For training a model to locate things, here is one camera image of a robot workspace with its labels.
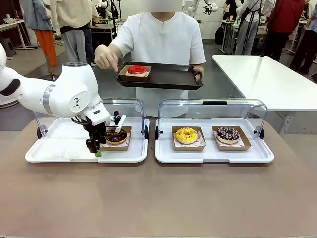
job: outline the robot logo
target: robot logo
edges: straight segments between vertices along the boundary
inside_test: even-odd
[[[75,98],[74,100],[76,101],[76,105],[74,107],[79,107],[80,108],[80,106],[78,105],[80,99],[79,98]]]

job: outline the cardboard box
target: cardboard box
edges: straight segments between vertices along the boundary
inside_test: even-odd
[[[131,131],[132,131],[132,127],[131,126],[123,126],[122,127],[123,130],[125,130],[127,133],[130,133],[130,139],[129,139],[129,143],[127,146],[111,146],[111,147],[102,147],[100,146],[100,151],[128,151],[129,149],[129,145],[131,143]]]
[[[198,146],[198,147],[176,147],[175,146],[175,141],[174,141],[174,134],[181,128],[192,128],[194,129],[195,131],[200,131],[201,135],[202,135],[202,138],[206,144],[206,141],[205,141],[205,138],[204,138],[204,134],[203,134],[203,131],[202,129],[199,127],[199,126],[173,126],[172,127],[172,143],[173,143],[173,148],[175,151],[202,151],[206,145],[204,146]]]
[[[127,72],[129,70],[130,67],[132,67],[133,65],[126,65],[120,72],[120,78],[121,81],[127,81],[127,82],[146,82],[148,80],[149,74],[151,72],[152,67],[149,66],[143,66],[144,68],[147,69],[148,74],[145,77],[133,77],[133,76],[127,76]]]
[[[247,136],[245,135],[245,133],[243,132],[241,127],[239,127],[239,126],[227,126],[227,125],[226,125],[226,127],[231,127],[239,132],[240,138],[242,139],[244,146],[241,146],[241,147],[222,146],[215,135],[215,132],[217,132],[217,130],[221,127],[224,127],[224,126],[213,126],[212,127],[212,133],[214,135],[214,138],[216,140],[217,146],[218,146],[220,151],[247,151],[251,147],[251,143],[249,142]]]

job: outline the beige jacket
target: beige jacket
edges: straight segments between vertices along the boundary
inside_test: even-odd
[[[98,22],[100,17],[90,0],[51,0],[52,26],[60,35],[60,28],[70,26],[79,28],[93,19]]]

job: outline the orange pants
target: orange pants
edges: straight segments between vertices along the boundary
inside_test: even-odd
[[[49,63],[52,68],[57,67],[57,56],[55,49],[55,41],[52,31],[35,31],[40,46],[46,56],[49,58]]]

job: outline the transparent cover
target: transparent cover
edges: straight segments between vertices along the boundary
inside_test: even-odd
[[[171,118],[190,119],[190,123],[196,119],[211,119],[211,123],[213,119],[246,119],[253,126],[255,136],[260,136],[266,115],[266,105],[256,99],[164,100],[159,106],[157,137],[164,133],[162,123]]]
[[[120,113],[119,116],[122,116],[123,114],[127,115],[126,121],[139,122],[140,128],[142,128],[140,133],[142,132],[143,136],[145,135],[145,118],[141,100],[103,98],[102,103],[111,115],[113,115],[115,111],[118,111]],[[45,137],[47,133],[49,133],[50,126],[58,119],[58,117],[36,112],[34,112],[34,114],[39,126],[38,136]]]

